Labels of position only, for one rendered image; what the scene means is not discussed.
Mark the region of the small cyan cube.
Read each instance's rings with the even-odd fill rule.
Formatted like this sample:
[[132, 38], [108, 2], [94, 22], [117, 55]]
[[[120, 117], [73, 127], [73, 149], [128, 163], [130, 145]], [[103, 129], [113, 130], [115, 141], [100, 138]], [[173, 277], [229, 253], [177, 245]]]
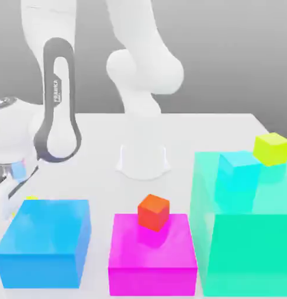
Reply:
[[219, 200], [252, 201], [262, 163], [249, 151], [222, 152], [219, 155], [215, 197]]

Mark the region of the large blue box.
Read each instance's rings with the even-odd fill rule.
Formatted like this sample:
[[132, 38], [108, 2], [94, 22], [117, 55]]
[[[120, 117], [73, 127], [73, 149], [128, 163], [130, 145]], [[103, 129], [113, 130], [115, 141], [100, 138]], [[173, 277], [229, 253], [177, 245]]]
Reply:
[[25, 200], [0, 240], [4, 288], [79, 288], [91, 237], [88, 200]]

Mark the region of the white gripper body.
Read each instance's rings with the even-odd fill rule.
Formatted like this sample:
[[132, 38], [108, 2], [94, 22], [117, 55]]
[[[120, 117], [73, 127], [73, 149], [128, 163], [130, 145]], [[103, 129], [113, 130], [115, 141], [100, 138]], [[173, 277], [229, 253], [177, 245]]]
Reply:
[[12, 178], [12, 175], [8, 172], [3, 171], [0, 175], [0, 219], [8, 220], [11, 218], [12, 213], [17, 209], [17, 203], [11, 198], [15, 193], [26, 184], [26, 182], [39, 170], [36, 166], [34, 171], [30, 174], [27, 179], [23, 179], [21, 182]]

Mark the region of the large teal box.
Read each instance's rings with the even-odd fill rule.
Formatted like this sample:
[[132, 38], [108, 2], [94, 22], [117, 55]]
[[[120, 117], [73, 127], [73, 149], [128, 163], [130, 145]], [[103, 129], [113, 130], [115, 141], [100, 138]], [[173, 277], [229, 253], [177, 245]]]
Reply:
[[287, 297], [287, 163], [254, 191], [217, 180], [220, 154], [194, 158], [189, 223], [205, 296]]

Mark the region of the small lime cube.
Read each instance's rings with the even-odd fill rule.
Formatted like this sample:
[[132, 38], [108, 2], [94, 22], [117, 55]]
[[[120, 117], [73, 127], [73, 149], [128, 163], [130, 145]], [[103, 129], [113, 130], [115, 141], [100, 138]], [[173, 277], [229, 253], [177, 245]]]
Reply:
[[278, 133], [258, 135], [255, 138], [253, 155], [265, 166], [287, 162], [287, 138]]

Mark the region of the large magenta box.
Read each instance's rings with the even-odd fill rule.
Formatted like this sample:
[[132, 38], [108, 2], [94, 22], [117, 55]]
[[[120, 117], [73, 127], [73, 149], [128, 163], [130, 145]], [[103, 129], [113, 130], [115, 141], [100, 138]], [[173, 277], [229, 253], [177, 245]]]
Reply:
[[186, 214], [152, 231], [137, 214], [115, 214], [108, 262], [112, 296], [193, 296], [198, 266]]

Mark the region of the small orange cube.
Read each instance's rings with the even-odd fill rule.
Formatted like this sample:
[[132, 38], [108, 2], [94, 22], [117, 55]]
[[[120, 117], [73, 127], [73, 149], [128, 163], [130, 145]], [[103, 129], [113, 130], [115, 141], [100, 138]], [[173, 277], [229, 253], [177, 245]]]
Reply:
[[153, 194], [148, 194], [138, 205], [138, 224], [159, 232], [169, 219], [170, 201]]

